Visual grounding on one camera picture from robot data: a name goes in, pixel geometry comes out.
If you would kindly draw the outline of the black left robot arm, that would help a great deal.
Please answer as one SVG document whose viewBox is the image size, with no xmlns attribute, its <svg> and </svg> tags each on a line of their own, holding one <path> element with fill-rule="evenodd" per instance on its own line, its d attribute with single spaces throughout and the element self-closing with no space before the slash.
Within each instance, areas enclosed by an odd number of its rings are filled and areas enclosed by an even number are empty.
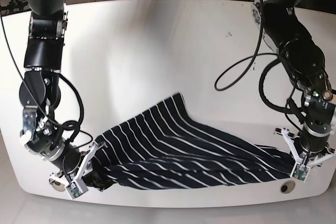
<svg viewBox="0 0 336 224">
<path fill-rule="evenodd" d="M 262 27 L 265 43 L 277 56 L 261 74 L 259 94 L 272 110 L 298 119 L 298 135 L 292 135 L 288 129 L 281 129 L 280 133 L 295 161 L 291 177 L 304 181 L 313 168 L 335 157 L 328 144 L 335 130 L 335 91 L 326 73 L 324 53 L 296 17 L 295 6 L 300 1 L 255 0 L 253 15 Z M 293 89 L 301 91 L 300 105 L 292 97 L 287 98 L 283 107 L 266 98 L 266 75 L 278 64 L 283 65 Z"/>
</svg>

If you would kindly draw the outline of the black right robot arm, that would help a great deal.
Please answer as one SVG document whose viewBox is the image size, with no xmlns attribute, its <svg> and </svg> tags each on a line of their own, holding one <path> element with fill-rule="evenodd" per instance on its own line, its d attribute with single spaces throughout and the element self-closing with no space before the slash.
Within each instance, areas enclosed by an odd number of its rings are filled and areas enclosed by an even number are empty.
<svg viewBox="0 0 336 224">
<path fill-rule="evenodd" d="M 55 110 L 59 106 L 64 36 L 67 29 L 65 0 L 28 0 L 32 11 L 24 58 L 25 74 L 19 90 L 23 106 L 23 128 L 20 142 L 23 147 L 59 168 L 50 178 L 60 184 L 72 198 L 85 193 L 89 187 L 105 190 L 110 182 L 104 178 L 94 159 L 102 144 L 89 142 L 89 150 L 81 151 L 73 141 L 81 133 L 84 106 L 78 91 L 78 120 L 59 123 Z"/>
</svg>

